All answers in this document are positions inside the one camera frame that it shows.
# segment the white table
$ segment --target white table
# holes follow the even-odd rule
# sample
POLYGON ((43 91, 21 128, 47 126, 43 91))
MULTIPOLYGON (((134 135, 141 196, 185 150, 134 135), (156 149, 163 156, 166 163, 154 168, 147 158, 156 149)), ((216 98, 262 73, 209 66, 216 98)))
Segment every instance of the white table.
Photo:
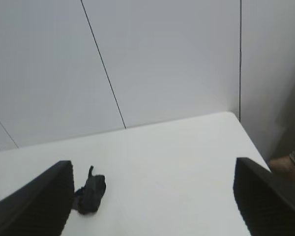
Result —
POLYGON ((236 157, 266 164, 231 113, 0 152, 0 198, 71 160, 76 188, 105 174, 99 211, 72 211, 64 236, 248 236, 233 195, 236 157))

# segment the black foam padding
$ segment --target black foam padding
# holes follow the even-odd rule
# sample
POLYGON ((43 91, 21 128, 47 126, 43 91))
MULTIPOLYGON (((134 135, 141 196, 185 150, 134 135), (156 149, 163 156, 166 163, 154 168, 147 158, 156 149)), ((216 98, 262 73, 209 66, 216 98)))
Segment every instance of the black foam padding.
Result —
POLYGON ((73 200, 72 164, 60 161, 0 201, 0 236, 59 236, 73 200))
POLYGON ((295 236, 295 186, 248 158, 238 158, 233 189, 252 236, 295 236))

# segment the gray wall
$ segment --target gray wall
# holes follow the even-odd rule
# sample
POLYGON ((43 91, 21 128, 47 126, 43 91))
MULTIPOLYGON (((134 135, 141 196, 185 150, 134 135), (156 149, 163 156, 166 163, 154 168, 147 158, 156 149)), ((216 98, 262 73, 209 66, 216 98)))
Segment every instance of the gray wall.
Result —
MULTIPOLYGON (((18 146, 239 115, 240 1, 84 5, 102 58, 79 0, 0 1, 0 121, 18 146)), ((295 0, 242 0, 241 121, 265 159, 295 147, 295 0)))
POLYGON ((242 2, 241 121, 265 159, 295 147, 295 0, 242 2))

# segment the black object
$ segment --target black object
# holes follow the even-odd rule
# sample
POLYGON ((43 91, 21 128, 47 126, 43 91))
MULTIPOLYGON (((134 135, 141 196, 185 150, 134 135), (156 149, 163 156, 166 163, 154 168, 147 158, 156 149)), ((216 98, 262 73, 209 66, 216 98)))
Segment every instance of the black object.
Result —
POLYGON ((93 168, 94 166, 91 166, 88 171, 88 179, 85 186, 74 194, 75 200, 72 208, 82 215, 97 212, 106 190, 105 176, 93 176, 93 168))
POLYGON ((0 201, 0 236, 59 236, 73 200, 72 164, 60 161, 0 201))
POLYGON ((295 186, 237 158, 234 196, 252 236, 295 236, 295 186))

